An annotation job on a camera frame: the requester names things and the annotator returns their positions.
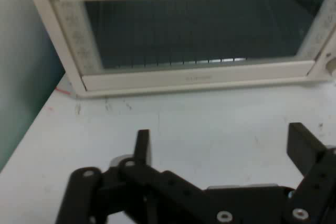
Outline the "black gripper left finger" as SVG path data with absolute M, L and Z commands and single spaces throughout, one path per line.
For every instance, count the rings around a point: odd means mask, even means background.
M 102 172 L 71 173 L 56 223 L 106 223 L 125 212 L 136 223 L 215 223 L 214 200 L 171 172 L 150 165 L 150 131 L 139 130 L 133 155 Z

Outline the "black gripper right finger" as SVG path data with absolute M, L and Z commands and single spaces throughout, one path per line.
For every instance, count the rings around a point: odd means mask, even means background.
M 285 223 L 335 223 L 335 147 L 290 123 L 287 154 L 303 180 L 285 205 Z

